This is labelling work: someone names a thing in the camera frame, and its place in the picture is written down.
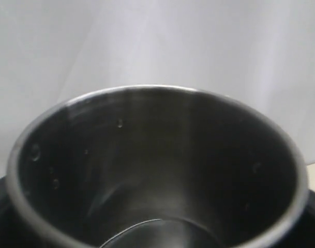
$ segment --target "pot rim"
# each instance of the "pot rim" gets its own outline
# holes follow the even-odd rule
[[[94,92],[84,94],[82,96],[73,98],[57,104],[51,109],[47,110],[39,117],[37,117],[33,122],[31,122],[21,133],[17,141],[15,142],[8,160],[7,175],[6,175],[6,186],[7,191],[10,196],[12,203],[15,206],[16,211],[19,213],[21,218],[43,239],[48,242],[56,244],[61,247],[82,247],[82,248],[95,248],[85,244],[75,238],[70,237],[64,232],[55,228],[52,224],[41,217],[37,211],[29,204],[26,199],[24,192],[21,188],[21,183],[19,180],[19,157],[21,155],[22,148],[26,140],[34,132],[34,130],[40,126],[46,119],[53,116],[56,112],[61,109],[68,108],[77,104],[78,102],[89,101],[89,99],[101,96],[105,94],[112,94],[115,92],[120,92],[124,90],[140,90],[140,89],[165,89],[171,91],[179,91],[187,94],[200,94],[209,95],[210,97],[218,98],[219,100],[231,104],[233,106],[239,107],[240,109],[246,110],[251,115],[260,119],[266,124],[267,127],[271,128],[282,138],[284,143],[287,145],[291,156],[294,160],[294,167],[296,170],[296,189],[293,195],[293,199],[284,212],[284,214],[267,230],[262,232],[260,235],[253,239],[250,239],[244,243],[233,246],[232,248],[265,248],[277,243],[296,223],[299,219],[303,210],[306,206],[309,189],[308,189],[308,176],[306,171],[306,166],[304,159],[291,140],[291,138],[282,130],[278,125],[272,122],[269,118],[254,110],[253,108],[237,101],[231,99],[228,96],[223,96],[220,94],[212,93],[204,90],[197,90],[193,88],[180,87],[180,86],[170,86],[170,85],[132,85],[132,86],[120,86],[114,88],[102,89]]]

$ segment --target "black base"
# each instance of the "black base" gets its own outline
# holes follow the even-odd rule
[[[275,248],[315,248],[315,194],[311,193],[309,206],[297,226]],[[0,179],[0,247],[37,247],[29,236],[20,233],[21,225],[6,194],[4,180]]]

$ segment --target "white backdrop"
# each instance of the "white backdrop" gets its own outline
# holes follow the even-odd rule
[[[58,101],[130,84],[229,95],[315,161],[315,0],[0,0],[0,177]]]

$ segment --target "metal rim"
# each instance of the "metal rim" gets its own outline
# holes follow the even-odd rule
[[[202,90],[196,90],[192,88],[186,87],[178,87],[178,86],[169,86],[169,85],[135,85],[135,86],[121,86],[116,88],[109,88],[98,90],[92,93],[88,93],[69,101],[64,101],[62,103],[57,104],[55,107],[49,109],[42,115],[40,115],[37,119],[35,119],[30,125],[26,127],[26,129],[19,136],[13,149],[10,153],[7,167],[7,176],[6,176],[6,185],[7,190],[10,196],[11,201],[13,202],[17,212],[24,219],[24,221],[29,224],[33,230],[40,235],[42,238],[47,241],[60,245],[61,247],[82,247],[82,248],[94,248],[94,246],[87,245],[79,240],[76,240],[62,231],[55,228],[49,222],[47,222],[44,218],[42,218],[29,204],[26,200],[26,197],[20,187],[20,181],[18,177],[19,163],[18,158],[20,156],[21,150],[27,138],[32,134],[32,132],[46,119],[51,117],[54,113],[59,111],[60,109],[67,108],[72,106],[78,102],[82,102],[88,100],[92,97],[96,97],[104,94],[111,94],[113,92],[123,91],[123,90],[131,90],[131,89],[154,89],[154,88],[164,88],[173,91],[182,91],[186,93],[198,93],[203,95],[209,95],[211,97],[219,98],[229,104],[239,106],[242,109],[250,112],[256,118],[262,120],[268,127],[275,130],[280,137],[284,140],[285,144],[288,145],[288,148],[291,152],[291,155],[294,158],[294,167],[296,170],[296,189],[290,203],[289,207],[285,211],[285,213],[278,219],[278,221],[272,225],[269,229],[264,231],[259,236],[242,243],[240,245],[234,246],[232,248],[265,248],[269,247],[276,242],[278,242],[296,223],[296,221],[301,216],[307,202],[308,198],[308,178],[306,166],[303,160],[301,153],[299,152],[296,145],[290,139],[290,137],[274,122],[265,117],[263,114],[258,111],[252,109],[251,107],[246,106],[236,100],[233,100],[227,96],[214,94],[211,92],[206,92]]]

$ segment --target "stainless steel pot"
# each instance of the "stainless steel pot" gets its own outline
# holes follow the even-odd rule
[[[289,137],[230,98],[131,86],[61,103],[9,158],[23,220],[56,247],[275,244],[308,195]]]

